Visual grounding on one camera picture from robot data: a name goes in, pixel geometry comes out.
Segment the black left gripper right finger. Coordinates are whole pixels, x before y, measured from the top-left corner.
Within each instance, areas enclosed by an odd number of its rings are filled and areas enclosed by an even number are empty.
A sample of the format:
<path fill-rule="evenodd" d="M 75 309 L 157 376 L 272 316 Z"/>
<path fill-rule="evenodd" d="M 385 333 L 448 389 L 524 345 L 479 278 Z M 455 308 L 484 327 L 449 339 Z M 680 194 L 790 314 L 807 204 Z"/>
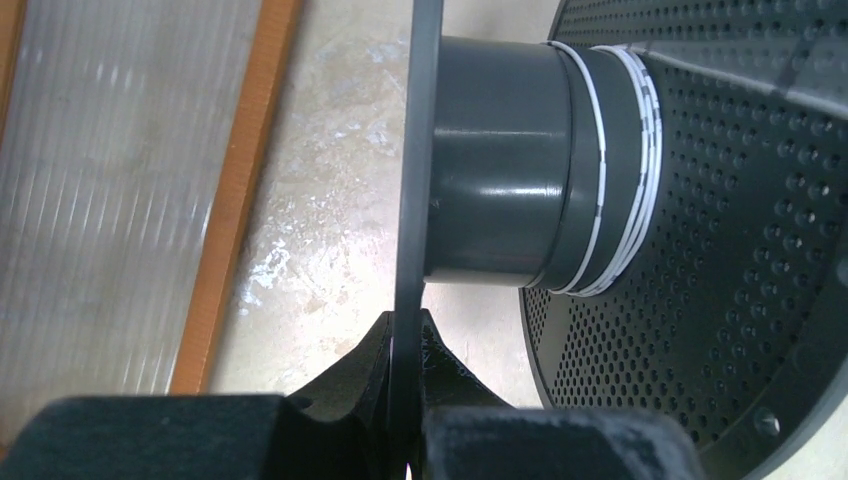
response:
<path fill-rule="evenodd" d="M 486 387 L 422 318 L 421 479 L 701 479 L 694 444 L 643 409 L 521 409 Z"/>

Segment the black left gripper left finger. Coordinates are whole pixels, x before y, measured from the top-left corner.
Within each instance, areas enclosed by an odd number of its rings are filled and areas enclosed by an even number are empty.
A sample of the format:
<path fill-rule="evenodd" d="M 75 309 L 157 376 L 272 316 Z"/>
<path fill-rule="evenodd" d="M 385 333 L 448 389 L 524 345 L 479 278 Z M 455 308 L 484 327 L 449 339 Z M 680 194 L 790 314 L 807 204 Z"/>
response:
<path fill-rule="evenodd" d="M 30 420 L 5 479 L 382 479 L 391 316 L 312 382 L 279 394 L 87 396 Z"/>

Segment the black perforated cable spool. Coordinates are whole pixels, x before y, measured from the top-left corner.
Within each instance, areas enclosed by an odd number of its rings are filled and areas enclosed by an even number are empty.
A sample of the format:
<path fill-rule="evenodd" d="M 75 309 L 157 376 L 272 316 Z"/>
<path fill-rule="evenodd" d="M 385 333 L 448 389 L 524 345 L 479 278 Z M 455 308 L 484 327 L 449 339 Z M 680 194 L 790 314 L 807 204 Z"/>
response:
<path fill-rule="evenodd" d="M 518 290 L 545 410 L 774 473 L 847 394 L 847 5 L 563 1 L 539 43 L 413 5 L 390 417 L 428 282 Z"/>

